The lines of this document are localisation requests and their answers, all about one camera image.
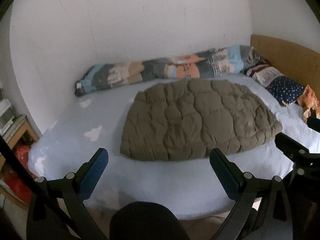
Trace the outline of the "olive green puffer jacket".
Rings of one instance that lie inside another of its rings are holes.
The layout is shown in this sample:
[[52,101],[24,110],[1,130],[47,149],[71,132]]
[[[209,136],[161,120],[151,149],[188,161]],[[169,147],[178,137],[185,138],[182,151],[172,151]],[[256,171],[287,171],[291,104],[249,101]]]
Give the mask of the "olive green puffer jacket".
[[139,161],[185,161],[252,150],[272,141],[280,121],[247,86],[227,80],[159,83],[137,93],[121,154]]

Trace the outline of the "orange plush toy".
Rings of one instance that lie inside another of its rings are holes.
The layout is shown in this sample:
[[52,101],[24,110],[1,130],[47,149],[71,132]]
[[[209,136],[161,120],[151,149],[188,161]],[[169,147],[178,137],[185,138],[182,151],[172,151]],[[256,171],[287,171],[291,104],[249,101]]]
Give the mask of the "orange plush toy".
[[303,120],[305,123],[307,123],[307,119],[313,111],[316,118],[319,118],[319,100],[309,85],[305,87],[303,94],[297,99],[297,102],[303,108]]

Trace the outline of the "navy starred patchwork pillow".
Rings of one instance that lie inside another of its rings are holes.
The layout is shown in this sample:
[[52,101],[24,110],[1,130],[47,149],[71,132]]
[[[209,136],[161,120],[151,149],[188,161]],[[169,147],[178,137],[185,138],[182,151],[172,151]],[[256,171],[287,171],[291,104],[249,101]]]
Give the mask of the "navy starred patchwork pillow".
[[285,76],[267,63],[259,62],[241,71],[263,86],[281,106],[295,103],[304,93],[305,86]]

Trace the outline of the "red plastic bag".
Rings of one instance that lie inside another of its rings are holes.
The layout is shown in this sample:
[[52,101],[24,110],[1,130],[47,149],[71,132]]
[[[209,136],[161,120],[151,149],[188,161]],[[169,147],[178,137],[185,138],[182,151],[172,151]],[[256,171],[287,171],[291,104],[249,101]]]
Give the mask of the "red plastic bag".
[[[28,156],[31,147],[29,145],[17,144],[14,148],[15,156],[19,160],[19,162],[23,165],[23,167],[28,171],[28,173],[34,177],[32,173],[30,173],[28,169]],[[3,169],[3,179],[4,182],[8,185],[8,187],[12,190],[14,195],[26,204],[30,204],[32,198],[32,192],[25,185],[25,183],[21,180],[19,175],[12,169],[12,167],[6,161]]]

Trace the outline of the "wooden bed headboard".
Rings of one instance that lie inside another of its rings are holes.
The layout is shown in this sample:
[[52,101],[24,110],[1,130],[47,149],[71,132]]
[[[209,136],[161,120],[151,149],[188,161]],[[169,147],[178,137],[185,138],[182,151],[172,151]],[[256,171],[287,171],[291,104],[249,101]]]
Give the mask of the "wooden bed headboard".
[[320,89],[319,53],[279,38],[253,34],[251,46],[287,77],[309,85],[317,96]]

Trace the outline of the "wooden bedside shelf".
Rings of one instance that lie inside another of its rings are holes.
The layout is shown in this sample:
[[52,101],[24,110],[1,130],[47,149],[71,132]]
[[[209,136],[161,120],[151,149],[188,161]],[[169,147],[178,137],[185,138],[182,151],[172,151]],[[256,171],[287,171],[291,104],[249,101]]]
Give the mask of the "wooden bedside shelf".
[[[15,154],[17,144],[29,145],[38,142],[38,137],[29,125],[25,115],[16,116],[11,102],[1,95],[1,136]],[[3,179],[3,166],[6,162],[5,157],[1,156],[1,194],[16,206],[24,211],[28,211],[29,205],[16,197]]]

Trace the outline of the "patchwork cartoon rolled quilt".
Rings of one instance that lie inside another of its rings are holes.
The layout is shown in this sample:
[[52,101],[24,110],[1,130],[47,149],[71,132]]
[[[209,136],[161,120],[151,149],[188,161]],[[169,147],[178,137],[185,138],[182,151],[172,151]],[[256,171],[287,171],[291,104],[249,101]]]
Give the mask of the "patchwork cartoon rolled quilt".
[[252,46],[212,48],[189,55],[161,57],[146,61],[96,64],[76,81],[74,95],[156,79],[215,78],[239,73],[261,60]]

